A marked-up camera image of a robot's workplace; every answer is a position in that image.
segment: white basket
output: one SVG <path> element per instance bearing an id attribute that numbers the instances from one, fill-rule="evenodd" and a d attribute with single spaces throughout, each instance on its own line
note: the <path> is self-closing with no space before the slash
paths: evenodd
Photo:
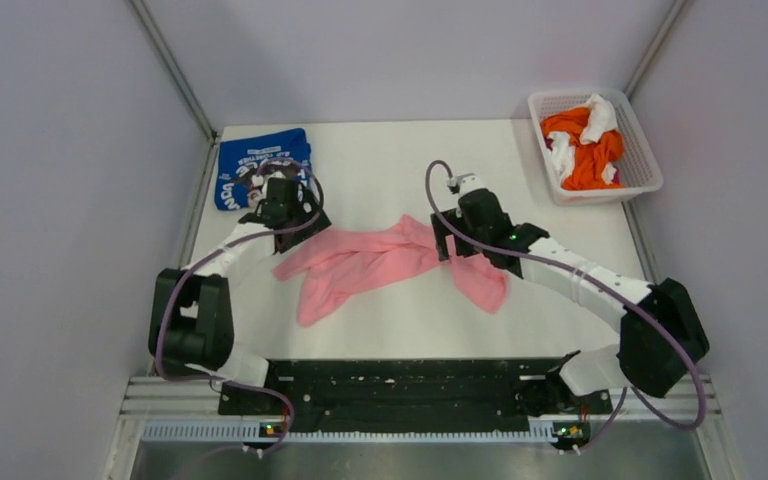
<path id="1" fill-rule="evenodd" d="M 623 136 L 625 153 L 614 163 L 620 172 L 620 181 L 626 188 L 604 190 L 565 190 L 561 188 L 558 174 L 549 160 L 549 149 L 543 139 L 540 122 L 549 116 L 582 105 L 590 95 L 598 93 L 611 102 L 617 112 L 617 124 Z M 543 152 L 546 178 L 552 197 L 558 205 L 584 205 L 589 203 L 623 202 L 644 192 L 654 192 L 663 186 L 664 178 L 655 162 L 655 155 L 649 148 L 649 142 L 643 135 L 643 129 L 631 110 L 631 104 L 625 94 L 611 88 L 593 88 L 579 90 L 559 90 L 540 92 L 528 97 L 528 109 L 531 122 L 537 134 L 537 143 Z"/>

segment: pink cloth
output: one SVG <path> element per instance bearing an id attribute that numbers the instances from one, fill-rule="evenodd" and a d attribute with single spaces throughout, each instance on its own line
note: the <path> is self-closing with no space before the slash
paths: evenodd
<path id="1" fill-rule="evenodd" d="M 449 251 L 454 242 L 449 237 Z M 482 255 L 451 258 L 455 286 L 482 310 L 505 301 L 508 277 Z M 407 215 L 383 232 L 329 228 L 305 241 L 272 270 L 280 281 L 308 271 L 299 301 L 299 324 L 310 326 L 352 295 L 415 277 L 440 265 L 434 232 Z"/>

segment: white wall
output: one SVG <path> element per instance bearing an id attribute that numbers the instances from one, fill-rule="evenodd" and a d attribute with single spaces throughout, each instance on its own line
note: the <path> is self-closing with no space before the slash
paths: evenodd
<path id="1" fill-rule="evenodd" d="M 204 152 L 123 0 L 0 1 L 0 479 L 101 474 Z"/>
<path id="2" fill-rule="evenodd" d="M 768 478 L 768 2 L 695 2 L 634 106 L 665 178 L 642 201 L 658 263 L 690 289 L 726 418 Z"/>
<path id="3" fill-rule="evenodd" d="M 147 3 L 221 129 L 524 117 L 538 88 L 623 88 L 672 2 Z"/>

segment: black metal base plate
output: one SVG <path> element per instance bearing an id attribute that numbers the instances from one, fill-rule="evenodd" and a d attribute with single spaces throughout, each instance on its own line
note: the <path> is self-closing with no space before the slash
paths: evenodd
<path id="1" fill-rule="evenodd" d="M 512 432 L 528 429 L 522 392 L 559 360 L 272 360 L 265 386 L 293 403 L 295 432 Z M 581 400 L 611 412 L 600 392 Z M 220 415 L 283 413 L 271 395 L 222 388 Z"/>

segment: orange cloth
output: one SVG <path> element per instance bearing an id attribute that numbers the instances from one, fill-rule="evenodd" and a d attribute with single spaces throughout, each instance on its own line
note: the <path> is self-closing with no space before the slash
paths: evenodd
<path id="1" fill-rule="evenodd" d="M 570 143 L 575 146 L 575 168 L 561 187 L 565 190 L 623 188 L 621 184 L 605 183 L 602 180 L 602 172 L 608 162 L 618 160 L 623 154 L 622 135 L 616 130 L 611 130 L 602 134 L 598 143 L 582 145 L 579 137 L 589 119 L 589 108 L 576 107 L 540 122 L 544 138 L 550 132 L 567 132 L 570 135 Z"/>

